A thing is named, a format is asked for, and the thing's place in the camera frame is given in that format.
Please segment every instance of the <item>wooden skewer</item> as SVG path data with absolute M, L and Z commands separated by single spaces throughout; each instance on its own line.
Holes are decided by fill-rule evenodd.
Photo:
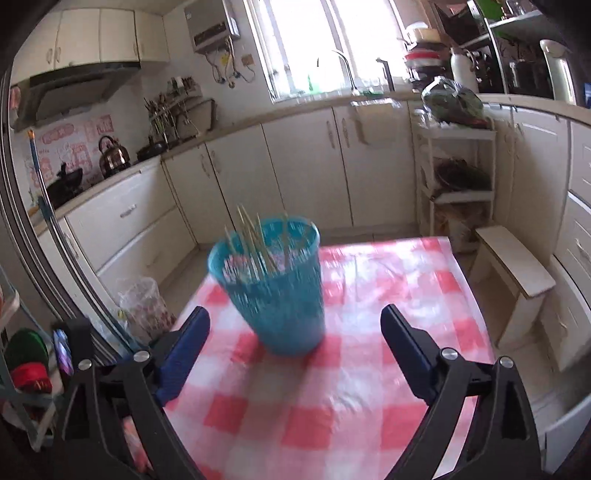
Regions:
M 289 217 L 287 216 L 287 212 L 283 212 L 283 232 L 281 234 L 281 242 L 283 243 L 283 261 L 285 271 L 287 271 L 290 265 L 288 219 Z

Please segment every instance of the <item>upper cabinet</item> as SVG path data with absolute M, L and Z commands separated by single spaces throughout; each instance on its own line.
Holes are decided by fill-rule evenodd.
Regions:
M 100 62 L 98 8 L 64 10 L 57 33 L 55 68 Z
M 137 11 L 135 29 L 141 61 L 170 61 L 164 20 L 161 16 Z
M 320 229 L 351 227 L 333 111 L 281 118 L 263 129 L 287 212 L 312 220 Z
M 100 60 L 138 61 L 135 17 L 131 10 L 100 10 Z
M 408 107 L 395 109 L 392 143 L 359 139 L 352 110 L 334 108 L 355 227 L 415 222 L 415 174 Z
M 108 8 L 64 10 L 47 14 L 29 35 L 14 59 L 11 84 L 75 65 L 138 60 L 170 60 L 162 17 Z
M 207 142 L 207 150 L 234 225 L 239 225 L 236 207 L 240 204 L 251 215 L 259 214 L 261 218 L 283 213 L 277 179 L 260 125 Z
M 11 83 L 18 83 L 40 73 L 53 70 L 57 30 L 61 12 L 49 13 L 29 35 L 18 51 L 12 66 Z
M 509 230 L 548 265 L 564 213 L 569 173 L 568 120 L 515 108 L 515 166 Z

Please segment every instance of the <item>faucet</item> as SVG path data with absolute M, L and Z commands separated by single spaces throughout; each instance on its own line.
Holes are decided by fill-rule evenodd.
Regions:
M 359 91 L 357 90 L 357 87 L 355 86 L 355 80 L 353 80 L 353 73 L 351 72 L 351 65 L 349 64 L 349 60 L 347 60 L 347 57 L 345 56 L 345 54 L 343 52 L 341 52 L 340 50 L 331 50 L 331 51 L 336 53 L 345 62 L 345 67 L 347 68 L 347 74 L 349 74 L 349 81 L 351 82 L 351 92 L 354 95 L 358 95 Z M 319 66 L 320 66 L 320 57 L 318 57 L 318 59 L 316 60 L 316 67 L 319 67 Z

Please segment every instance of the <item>table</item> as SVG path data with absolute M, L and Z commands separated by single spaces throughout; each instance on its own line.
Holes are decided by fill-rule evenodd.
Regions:
M 305 358 L 266 352 L 211 276 L 180 315 L 177 327 L 201 305 L 212 321 L 181 394 L 165 407 L 207 480 L 384 479 L 427 409 L 382 337 L 387 304 L 440 347 L 493 362 L 446 238 L 322 248 L 320 262 L 326 337 Z M 437 475 L 453 469 L 474 405 L 466 400 Z M 145 467 L 137 438 L 135 446 Z

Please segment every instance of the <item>white shelf unit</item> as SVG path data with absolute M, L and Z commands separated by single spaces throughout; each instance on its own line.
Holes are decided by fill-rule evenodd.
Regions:
M 4 302 L 0 307 L 0 333 L 6 329 L 9 321 L 14 317 L 17 311 L 22 312 L 29 318 L 35 326 L 37 332 L 43 338 L 48 353 L 53 353 L 53 342 L 51 336 L 47 334 L 33 318 L 27 307 L 21 303 L 18 290 L 10 283 L 2 267 L 0 267 L 0 291 Z M 55 389 L 52 394 L 31 394 L 15 388 L 10 372 L 4 359 L 4 346 L 0 342 L 0 400 L 10 402 L 14 409 L 21 427 L 27 432 L 31 448 L 38 452 L 42 446 L 49 446 L 53 441 L 53 434 L 48 431 L 53 424 L 56 414 L 56 401 L 59 401 L 60 391 Z M 41 407 L 45 412 L 39 422 L 31 420 L 25 406 Z
M 454 203 L 489 203 L 488 221 L 492 219 L 495 202 L 496 182 L 496 131 L 494 122 L 491 122 L 492 129 L 474 129 L 455 125 L 429 126 L 427 118 L 424 118 L 420 128 L 419 139 L 426 142 L 426 158 L 417 159 L 421 168 L 417 169 L 417 187 L 422 197 L 418 208 L 418 224 L 422 236 L 434 236 L 436 206 Z M 479 143 L 485 142 L 491 149 L 489 174 L 491 177 L 491 190 L 464 190 L 461 192 L 444 192 L 437 194 L 437 180 L 435 177 L 434 164 L 434 143 L 439 140 L 458 140 L 471 142 L 473 144 L 473 166 L 480 167 Z M 476 251 L 478 242 L 465 242 L 460 247 L 453 245 L 455 252 Z

